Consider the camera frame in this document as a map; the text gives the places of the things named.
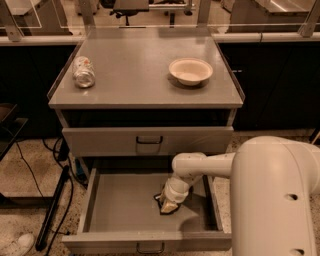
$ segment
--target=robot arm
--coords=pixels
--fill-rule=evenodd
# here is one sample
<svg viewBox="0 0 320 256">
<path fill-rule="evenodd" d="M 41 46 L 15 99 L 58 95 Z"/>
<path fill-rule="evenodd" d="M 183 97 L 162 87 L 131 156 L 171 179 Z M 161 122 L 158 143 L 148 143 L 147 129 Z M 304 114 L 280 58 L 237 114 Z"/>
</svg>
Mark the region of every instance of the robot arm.
<svg viewBox="0 0 320 256">
<path fill-rule="evenodd" d="M 180 154 L 160 201 L 178 209 L 202 175 L 230 177 L 234 256 L 316 255 L 309 196 L 320 193 L 320 150 L 277 137 L 257 137 L 235 154 Z"/>
</svg>

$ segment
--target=white bowl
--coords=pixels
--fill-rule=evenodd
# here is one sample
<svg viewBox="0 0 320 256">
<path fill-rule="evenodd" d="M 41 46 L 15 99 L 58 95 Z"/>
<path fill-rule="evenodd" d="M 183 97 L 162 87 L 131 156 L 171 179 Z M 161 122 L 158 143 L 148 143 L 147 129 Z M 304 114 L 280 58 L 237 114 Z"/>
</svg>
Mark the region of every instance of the white bowl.
<svg viewBox="0 0 320 256">
<path fill-rule="evenodd" d="M 184 85 L 197 85 L 212 75 L 209 63 L 195 58 L 183 58 L 173 61 L 169 66 L 170 74 Z"/>
</svg>

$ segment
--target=cabinet top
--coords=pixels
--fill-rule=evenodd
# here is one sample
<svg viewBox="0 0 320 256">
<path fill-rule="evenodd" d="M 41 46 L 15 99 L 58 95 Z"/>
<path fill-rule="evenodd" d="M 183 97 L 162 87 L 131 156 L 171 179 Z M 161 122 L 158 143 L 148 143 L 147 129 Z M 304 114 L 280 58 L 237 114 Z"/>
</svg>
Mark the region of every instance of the cabinet top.
<svg viewBox="0 0 320 256">
<path fill-rule="evenodd" d="M 239 108 L 243 102 L 207 28 L 94 29 L 76 56 L 88 57 L 95 85 L 80 89 L 72 65 L 50 99 L 54 109 Z M 213 75 L 196 87 L 169 74 L 178 58 L 199 58 Z"/>
</svg>

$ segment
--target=small object in drawer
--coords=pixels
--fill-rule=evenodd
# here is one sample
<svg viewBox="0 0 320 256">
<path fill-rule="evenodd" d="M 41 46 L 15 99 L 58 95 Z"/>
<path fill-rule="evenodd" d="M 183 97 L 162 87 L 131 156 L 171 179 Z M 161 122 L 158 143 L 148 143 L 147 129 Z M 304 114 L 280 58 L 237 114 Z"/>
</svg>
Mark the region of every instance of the small object in drawer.
<svg viewBox="0 0 320 256">
<path fill-rule="evenodd" d="M 85 56 L 78 56 L 73 61 L 73 80 L 79 88 L 89 88 L 95 83 L 92 62 Z"/>
<path fill-rule="evenodd" d="M 176 204 L 174 202 L 168 201 L 166 198 L 163 198 L 162 193 L 154 195 L 154 200 L 157 201 L 160 215 L 170 215 L 179 210 L 181 204 Z"/>
</svg>

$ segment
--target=drawer front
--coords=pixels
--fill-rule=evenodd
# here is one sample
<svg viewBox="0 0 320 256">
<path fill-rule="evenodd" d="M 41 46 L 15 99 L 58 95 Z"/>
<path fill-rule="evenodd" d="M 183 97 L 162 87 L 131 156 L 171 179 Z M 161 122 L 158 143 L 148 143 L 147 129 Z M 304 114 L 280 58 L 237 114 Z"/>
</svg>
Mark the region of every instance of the drawer front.
<svg viewBox="0 0 320 256">
<path fill-rule="evenodd" d="M 72 154 L 81 156 L 224 153 L 232 127 L 64 128 Z"/>
</svg>

